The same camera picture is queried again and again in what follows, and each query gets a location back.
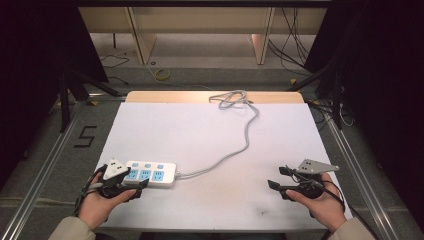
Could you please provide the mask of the white power strip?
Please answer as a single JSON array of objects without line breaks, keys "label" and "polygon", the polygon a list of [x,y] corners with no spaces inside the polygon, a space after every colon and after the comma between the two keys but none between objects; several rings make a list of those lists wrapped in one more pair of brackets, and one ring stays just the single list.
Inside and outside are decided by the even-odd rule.
[{"label": "white power strip", "polygon": [[175,163],[128,161],[126,166],[130,172],[123,180],[125,184],[138,184],[147,180],[149,187],[168,188],[175,182]]}]

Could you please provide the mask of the wooden table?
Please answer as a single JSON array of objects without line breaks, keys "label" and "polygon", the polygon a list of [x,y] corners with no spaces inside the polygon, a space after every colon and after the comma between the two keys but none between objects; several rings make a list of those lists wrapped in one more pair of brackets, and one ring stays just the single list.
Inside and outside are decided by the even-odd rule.
[{"label": "wooden table", "polygon": [[[211,96],[224,91],[131,91],[126,103],[208,103]],[[298,92],[248,91],[247,99],[253,103],[303,103]]]}]

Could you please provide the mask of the beige wooden desk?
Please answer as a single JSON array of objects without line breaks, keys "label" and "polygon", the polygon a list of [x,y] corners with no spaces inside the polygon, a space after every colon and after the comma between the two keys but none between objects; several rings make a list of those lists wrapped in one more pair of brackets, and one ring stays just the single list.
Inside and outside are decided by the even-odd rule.
[{"label": "beige wooden desk", "polygon": [[269,36],[287,34],[294,23],[301,35],[315,35],[324,8],[300,7],[81,7],[91,33],[130,33],[145,65],[158,34],[250,34],[256,62],[265,62]]}]

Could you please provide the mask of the person's right hand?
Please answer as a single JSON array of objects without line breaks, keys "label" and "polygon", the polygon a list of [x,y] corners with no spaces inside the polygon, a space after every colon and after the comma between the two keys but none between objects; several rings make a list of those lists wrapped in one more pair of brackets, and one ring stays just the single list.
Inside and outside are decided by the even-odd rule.
[{"label": "person's right hand", "polygon": [[325,191],[316,199],[309,199],[299,192],[287,190],[286,194],[294,201],[307,207],[315,219],[334,233],[346,221],[340,194],[328,173],[321,174]]}]

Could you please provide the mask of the aluminium frame rail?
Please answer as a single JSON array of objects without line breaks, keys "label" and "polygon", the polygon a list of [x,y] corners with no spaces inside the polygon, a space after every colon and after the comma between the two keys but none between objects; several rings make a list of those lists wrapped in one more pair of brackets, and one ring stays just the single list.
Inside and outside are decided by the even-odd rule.
[{"label": "aluminium frame rail", "polygon": [[30,178],[28,190],[23,198],[17,198],[14,202],[16,211],[11,216],[10,221],[6,225],[4,231],[0,234],[0,240],[17,240],[21,234],[29,216],[36,205],[36,202],[42,193],[52,171],[57,164],[63,149],[70,138],[79,118],[81,111],[85,108],[84,102],[76,102],[71,111],[70,123],[64,130],[60,131],[58,137],[51,145],[49,154],[43,160],[37,174]]},{"label": "aluminium frame rail", "polygon": [[325,118],[327,120],[328,127],[343,154],[348,168],[359,187],[370,214],[376,223],[382,239],[399,240],[399,236],[394,229],[394,225],[392,224],[389,215],[386,213],[383,205],[380,203],[376,192],[373,190],[364,170],[361,168],[345,134],[338,129],[337,125],[328,114],[325,114]]}]

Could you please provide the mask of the white table mat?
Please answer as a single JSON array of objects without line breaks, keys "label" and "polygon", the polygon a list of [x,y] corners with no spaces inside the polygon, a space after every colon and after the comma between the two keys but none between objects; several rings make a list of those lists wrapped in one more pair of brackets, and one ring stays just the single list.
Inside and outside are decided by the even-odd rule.
[{"label": "white table mat", "polygon": [[120,105],[100,160],[175,163],[169,188],[147,188],[116,207],[106,227],[165,232],[321,229],[308,210],[268,186],[305,159],[329,160],[309,107],[296,104]]}]

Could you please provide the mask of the black tripod stand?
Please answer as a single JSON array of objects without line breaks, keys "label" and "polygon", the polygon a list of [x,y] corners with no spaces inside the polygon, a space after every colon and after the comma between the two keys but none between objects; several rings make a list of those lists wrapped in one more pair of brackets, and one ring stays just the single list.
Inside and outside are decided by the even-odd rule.
[{"label": "black tripod stand", "polygon": [[71,120],[68,93],[71,93],[77,101],[87,102],[89,98],[89,93],[84,87],[86,83],[94,86],[97,89],[102,90],[103,92],[111,96],[121,96],[121,94],[117,90],[106,86],[104,83],[96,80],[88,74],[83,73],[74,68],[66,68],[62,76],[58,80],[62,117],[60,130],[61,133],[66,130]]}]

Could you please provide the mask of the person's left hand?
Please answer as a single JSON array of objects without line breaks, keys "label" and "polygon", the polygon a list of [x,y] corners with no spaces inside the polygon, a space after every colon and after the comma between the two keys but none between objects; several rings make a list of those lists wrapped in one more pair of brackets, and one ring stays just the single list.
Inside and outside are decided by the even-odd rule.
[{"label": "person's left hand", "polygon": [[135,193],[135,190],[127,190],[111,199],[104,198],[97,192],[90,193],[80,205],[78,218],[94,230],[108,219],[116,206],[129,200]]}]

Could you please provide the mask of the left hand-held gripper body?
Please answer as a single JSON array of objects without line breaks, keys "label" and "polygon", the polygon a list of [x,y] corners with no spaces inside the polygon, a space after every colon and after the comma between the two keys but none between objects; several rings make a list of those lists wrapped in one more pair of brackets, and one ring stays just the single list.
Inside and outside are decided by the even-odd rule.
[{"label": "left hand-held gripper body", "polygon": [[124,185],[124,178],[130,173],[131,168],[125,166],[118,160],[111,160],[109,164],[104,165],[102,177],[99,180],[102,186],[98,189],[102,197],[112,199],[121,193],[128,190],[135,190],[135,194],[130,197],[130,200],[139,198],[142,193],[142,186],[137,185]]}]

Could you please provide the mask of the black metal stand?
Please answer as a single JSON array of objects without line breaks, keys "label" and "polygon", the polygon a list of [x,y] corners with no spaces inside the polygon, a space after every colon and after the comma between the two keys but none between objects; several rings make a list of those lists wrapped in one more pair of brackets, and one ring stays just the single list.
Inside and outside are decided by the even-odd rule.
[{"label": "black metal stand", "polygon": [[295,92],[298,91],[309,84],[312,84],[316,80],[319,81],[319,85],[316,88],[315,94],[318,98],[325,98],[329,95],[332,96],[332,117],[335,125],[339,130],[342,129],[342,122],[341,122],[341,116],[340,116],[340,103],[341,103],[341,82],[340,82],[341,75],[339,74],[339,71],[337,70],[337,67],[335,64],[327,64],[325,67],[323,67],[321,70],[317,71],[316,73],[312,74],[311,76],[307,77],[300,83],[295,84],[294,86],[288,88],[289,92]]}]

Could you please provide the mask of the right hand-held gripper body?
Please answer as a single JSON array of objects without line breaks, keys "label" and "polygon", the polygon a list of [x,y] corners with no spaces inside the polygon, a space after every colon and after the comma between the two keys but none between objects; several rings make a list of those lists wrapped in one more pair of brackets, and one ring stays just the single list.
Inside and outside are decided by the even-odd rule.
[{"label": "right hand-held gripper body", "polygon": [[297,183],[297,186],[281,186],[281,191],[279,193],[284,200],[291,200],[291,197],[286,194],[287,190],[297,191],[309,199],[318,198],[324,192],[321,174],[338,171],[339,167],[311,159],[305,159],[297,168],[292,170],[293,176],[291,178]]}]

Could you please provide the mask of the yellow tape roll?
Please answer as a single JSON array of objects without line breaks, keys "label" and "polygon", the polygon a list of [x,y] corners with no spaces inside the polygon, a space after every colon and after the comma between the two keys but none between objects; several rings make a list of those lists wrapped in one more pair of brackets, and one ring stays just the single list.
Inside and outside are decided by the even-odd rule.
[{"label": "yellow tape roll", "polygon": [[154,73],[154,77],[158,81],[165,81],[169,79],[171,76],[171,72],[167,69],[159,69]]}]

